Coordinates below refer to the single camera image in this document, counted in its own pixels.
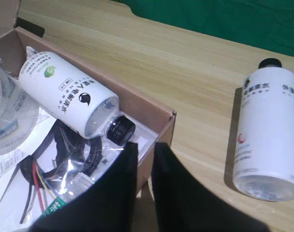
black bottle cap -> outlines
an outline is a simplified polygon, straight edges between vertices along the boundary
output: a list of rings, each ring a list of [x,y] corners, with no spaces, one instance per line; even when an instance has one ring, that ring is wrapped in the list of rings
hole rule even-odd
[[[259,69],[265,68],[265,67],[279,67],[282,68],[282,64],[279,59],[276,58],[267,58],[261,61],[259,64]]]
[[[115,119],[107,132],[107,138],[117,144],[124,146],[135,132],[135,124],[125,116]]]

bottle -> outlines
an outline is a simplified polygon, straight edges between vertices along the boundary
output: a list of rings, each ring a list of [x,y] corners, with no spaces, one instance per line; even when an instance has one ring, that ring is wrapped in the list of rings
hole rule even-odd
[[[0,155],[15,150],[25,141],[38,113],[38,103],[0,68]]]
[[[55,53],[27,59],[18,81],[49,114],[85,139],[106,134],[123,146],[135,131],[135,124],[120,114],[116,93]]]
[[[244,81],[233,182],[260,200],[294,199],[294,73],[277,59]]]

cardboard box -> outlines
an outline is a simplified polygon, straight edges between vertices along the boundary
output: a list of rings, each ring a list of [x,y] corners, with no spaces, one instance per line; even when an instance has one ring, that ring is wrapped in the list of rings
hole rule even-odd
[[[6,68],[18,76],[26,60],[26,46],[37,51],[51,51],[102,83],[120,98],[121,110],[159,134],[157,142],[171,144],[176,112],[163,103],[149,97],[134,87],[125,84],[113,75],[84,61],[56,45],[20,28],[15,28],[19,0],[0,0],[0,58]],[[151,147],[138,164],[137,191],[148,180],[153,162]]]

green cloth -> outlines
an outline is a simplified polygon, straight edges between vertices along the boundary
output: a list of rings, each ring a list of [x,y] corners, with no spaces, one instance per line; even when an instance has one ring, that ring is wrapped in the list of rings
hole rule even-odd
[[[294,0],[115,0],[140,17],[294,56]]]

wood grain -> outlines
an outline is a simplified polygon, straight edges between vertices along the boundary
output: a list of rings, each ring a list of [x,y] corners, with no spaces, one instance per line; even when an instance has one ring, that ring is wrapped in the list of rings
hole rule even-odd
[[[172,148],[187,169],[272,231],[294,232],[294,201],[263,202],[228,187],[235,90],[262,59],[279,58],[294,72],[293,57],[139,18],[109,0],[22,0],[19,16],[44,27],[48,41],[176,109]]]

